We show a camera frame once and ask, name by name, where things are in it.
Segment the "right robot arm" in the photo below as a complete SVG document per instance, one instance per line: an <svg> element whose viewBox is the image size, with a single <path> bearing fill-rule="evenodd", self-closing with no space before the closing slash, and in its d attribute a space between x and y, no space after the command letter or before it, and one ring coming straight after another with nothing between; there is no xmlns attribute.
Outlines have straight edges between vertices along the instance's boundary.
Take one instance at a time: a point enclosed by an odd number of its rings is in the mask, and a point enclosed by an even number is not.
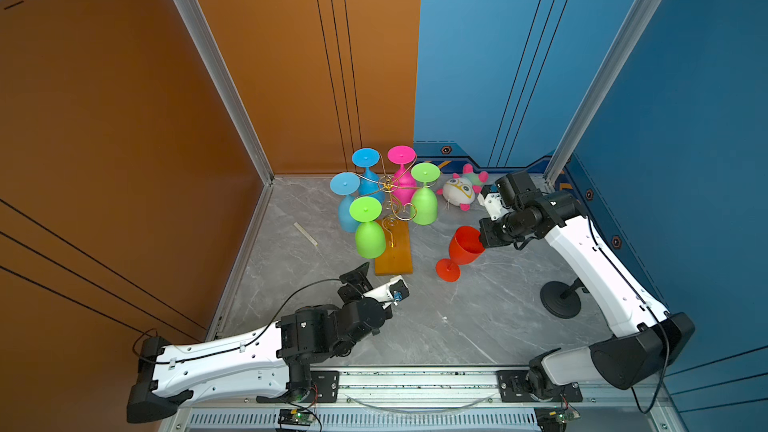
<svg viewBox="0 0 768 432"><path fill-rule="evenodd" d="M672 314L647 291L599 235L586 207L571 193L545 193L527 172L508 174L478 191L488 215L479 222L486 248L521 251L547 242L576 274L567 284L540 289L545 309L561 319L581 311L579 290L592 295L611 331L610 338L570 350L553 349L529 363L528 392L551 400L567 386L604 380L619 390L652 375L664 377L695 332L684 313Z"/></svg>

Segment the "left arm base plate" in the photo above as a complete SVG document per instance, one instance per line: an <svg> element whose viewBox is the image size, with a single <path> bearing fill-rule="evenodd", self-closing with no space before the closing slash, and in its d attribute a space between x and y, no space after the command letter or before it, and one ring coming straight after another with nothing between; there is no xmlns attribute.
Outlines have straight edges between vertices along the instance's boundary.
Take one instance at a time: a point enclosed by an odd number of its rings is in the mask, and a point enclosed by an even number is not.
<svg viewBox="0 0 768 432"><path fill-rule="evenodd" d="M302 405L330 404L338 400L340 372L338 370L311 370L307 384L289 390L285 399Z"/></svg>

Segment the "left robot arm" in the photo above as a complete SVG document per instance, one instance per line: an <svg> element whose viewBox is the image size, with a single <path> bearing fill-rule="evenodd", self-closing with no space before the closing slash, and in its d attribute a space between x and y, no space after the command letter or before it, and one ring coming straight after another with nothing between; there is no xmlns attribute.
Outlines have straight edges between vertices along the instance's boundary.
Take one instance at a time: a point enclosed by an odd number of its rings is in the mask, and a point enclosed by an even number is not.
<svg viewBox="0 0 768 432"><path fill-rule="evenodd" d="M378 334L410 295L400 276L372 286L368 270L362 264L337 277L341 305L276 312L267 325L240 335L174 345L152 330L144 332L132 347L138 372L126 407L128 423L160 421L184 404L212 399L253 395L273 403L312 395L312 365L348 356L364 338Z"/></svg>

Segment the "red wine glass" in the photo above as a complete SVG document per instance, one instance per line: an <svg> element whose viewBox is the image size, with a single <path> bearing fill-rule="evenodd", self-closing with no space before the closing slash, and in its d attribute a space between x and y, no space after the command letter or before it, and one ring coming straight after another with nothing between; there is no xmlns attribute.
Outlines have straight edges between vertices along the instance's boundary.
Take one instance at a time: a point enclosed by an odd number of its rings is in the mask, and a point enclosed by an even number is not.
<svg viewBox="0 0 768 432"><path fill-rule="evenodd" d="M485 252L480 238L478 229L459 227L449 244L449 257L439 260L435 266L438 277L446 282L457 281L461 275L461 266L471 264Z"/></svg>

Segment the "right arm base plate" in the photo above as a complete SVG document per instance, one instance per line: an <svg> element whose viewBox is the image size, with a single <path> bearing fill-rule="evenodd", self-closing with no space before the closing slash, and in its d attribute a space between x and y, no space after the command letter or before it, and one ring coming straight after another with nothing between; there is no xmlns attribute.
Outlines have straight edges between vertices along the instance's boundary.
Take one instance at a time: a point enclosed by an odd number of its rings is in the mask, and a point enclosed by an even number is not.
<svg viewBox="0 0 768 432"><path fill-rule="evenodd" d="M504 403L583 401L578 383L555 385L536 370L502 369L496 379Z"/></svg>

